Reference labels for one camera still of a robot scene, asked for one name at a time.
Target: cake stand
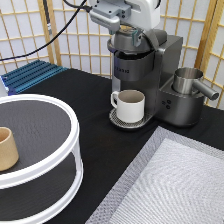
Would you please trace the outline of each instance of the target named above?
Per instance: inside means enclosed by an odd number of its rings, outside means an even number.
[[[83,178],[79,123],[64,102],[42,95],[0,98],[19,161],[0,172],[0,224],[44,223],[76,195]]]

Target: white mug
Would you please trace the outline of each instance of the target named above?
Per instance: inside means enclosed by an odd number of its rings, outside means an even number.
[[[125,90],[111,94],[111,104],[117,109],[117,117],[125,123],[136,123],[144,117],[145,96],[137,90]]]

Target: table surface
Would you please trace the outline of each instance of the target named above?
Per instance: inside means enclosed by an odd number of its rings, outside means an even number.
[[[48,224],[85,223],[158,126],[224,150],[224,111],[204,106],[200,122],[191,128],[152,119],[137,132],[124,132],[109,121],[111,88],[109,79],[71,69],[23,92],[66,102],[80,123],[83,182],[73,201]]]

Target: small wooden cup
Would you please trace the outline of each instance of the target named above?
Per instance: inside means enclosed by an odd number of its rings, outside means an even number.
[[[14,166],[19,159],[12,131],[0,127],[0,171]]]

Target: coffee cup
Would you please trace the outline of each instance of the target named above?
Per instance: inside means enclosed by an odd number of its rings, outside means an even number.
[[[136,123],[144,117],[145,96],[137,90],[113,92],[111,104],[116,109],[117,118],[125,123]]]
[[[0,171],[14,166],[19,159],[16,143],[12,131],[0,127]]]

